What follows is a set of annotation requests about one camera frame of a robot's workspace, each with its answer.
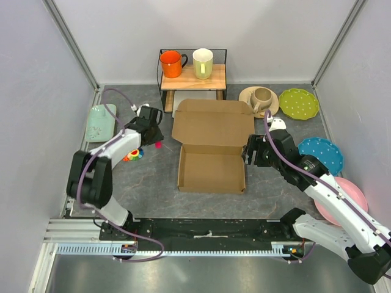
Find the brown cardboard paper box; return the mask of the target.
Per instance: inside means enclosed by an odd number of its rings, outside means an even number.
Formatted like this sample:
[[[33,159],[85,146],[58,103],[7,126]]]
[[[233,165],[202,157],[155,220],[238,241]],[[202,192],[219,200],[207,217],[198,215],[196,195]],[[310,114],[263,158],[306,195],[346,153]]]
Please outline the brown cardboard paper box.
[[[172,138],[181,143],[179,191],[243,194],[241,153],[254,132],[254,116],[243,101],[183,100],[172,129]]]

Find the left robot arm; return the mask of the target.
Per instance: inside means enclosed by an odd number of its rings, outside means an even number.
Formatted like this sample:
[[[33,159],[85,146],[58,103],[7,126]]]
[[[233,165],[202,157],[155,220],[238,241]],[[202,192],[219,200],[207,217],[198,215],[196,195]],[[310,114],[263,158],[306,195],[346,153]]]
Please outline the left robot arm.
[[[128,153],[164,139],[159,128],[162,118],[161,110],[142,105],[136,109],[136,116],[111,140],[91,151],[77,151],[73,155],[67,195],[82,207],[95,210],[113,225],[113,233],[121,240],[132,237],[134,218],[112,196],[112,169]]]

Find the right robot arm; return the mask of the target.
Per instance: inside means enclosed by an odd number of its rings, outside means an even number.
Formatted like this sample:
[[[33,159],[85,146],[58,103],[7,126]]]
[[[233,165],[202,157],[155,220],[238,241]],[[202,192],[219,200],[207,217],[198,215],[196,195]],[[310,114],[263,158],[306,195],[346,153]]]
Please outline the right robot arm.
[[[283,216],[281,236],[316,242],[343,258],[362,281],[376,284],[390,270],[390,229],[365,212],[316,157],[301,154],[284,129],[252,134],[243,149],[247,165],[272,167],[286,182],[324,207],[340,224],[334,228],[294,208]]]

